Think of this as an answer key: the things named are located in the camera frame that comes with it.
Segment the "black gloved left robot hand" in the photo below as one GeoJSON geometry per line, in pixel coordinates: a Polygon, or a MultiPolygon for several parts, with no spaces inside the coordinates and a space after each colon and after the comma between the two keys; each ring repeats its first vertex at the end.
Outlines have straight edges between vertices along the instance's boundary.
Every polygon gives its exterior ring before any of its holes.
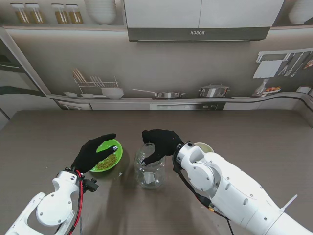
{"type": "Polygon", "coordinates": [[[87,141],[81,147],[77,157],[71,165],[71,169],[78,170],[80,173],[86,173],[93,169],[100,161],[106,159],[117,149],[116,147],[112,146],[103,151],[97,152],[97,148],[103,142],[113,140],[115,138],[116,134],[111,133],[87,141]]]}

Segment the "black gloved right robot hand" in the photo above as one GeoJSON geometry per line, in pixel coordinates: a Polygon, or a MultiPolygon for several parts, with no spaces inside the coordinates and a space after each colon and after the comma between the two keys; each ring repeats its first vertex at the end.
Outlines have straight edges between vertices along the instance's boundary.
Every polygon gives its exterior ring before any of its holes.
{"type": "Polygon", "coordinates": [[[149,165],[160,161],[164,156],[171,156],[179,145],[183,145],[181,138],[170,130],[153,129],[144,130],[142,139],[145,144],[151,143],[155,146],[153,154],[142,161],[142,165],[149,165]]]}

